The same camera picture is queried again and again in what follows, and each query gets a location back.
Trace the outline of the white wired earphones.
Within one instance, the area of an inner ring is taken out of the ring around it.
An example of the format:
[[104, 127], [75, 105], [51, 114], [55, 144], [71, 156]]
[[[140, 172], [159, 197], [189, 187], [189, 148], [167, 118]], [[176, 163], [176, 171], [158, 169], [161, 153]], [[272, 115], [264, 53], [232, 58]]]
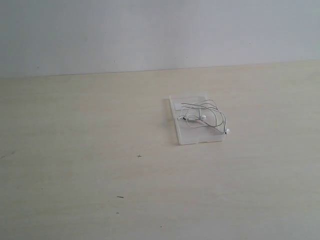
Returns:
[[210, 128], [222, 135], [230, 133], [227, 118], [212, 99], [181, 103], [181, 110], [176, 118], [184, 121], [189, 128]]

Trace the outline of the clear plastic storage case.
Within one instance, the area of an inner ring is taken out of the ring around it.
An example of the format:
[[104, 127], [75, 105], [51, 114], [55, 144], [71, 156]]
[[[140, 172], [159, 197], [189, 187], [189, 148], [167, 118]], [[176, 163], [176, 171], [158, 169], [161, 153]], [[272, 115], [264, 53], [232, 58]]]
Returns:
[[225, 139], [225, 134], [219, 134], [212, 128], [190, 128], [183, 120], [177, 120], [180, 114], [181, 103], [194, 103], [204, 100], [211, 100], [206, 94], [193, 94], [182, 96], [170, 96], [169, 102], [172, 117], [174, 119], [177, 139], [180, 145], [221, 142]]

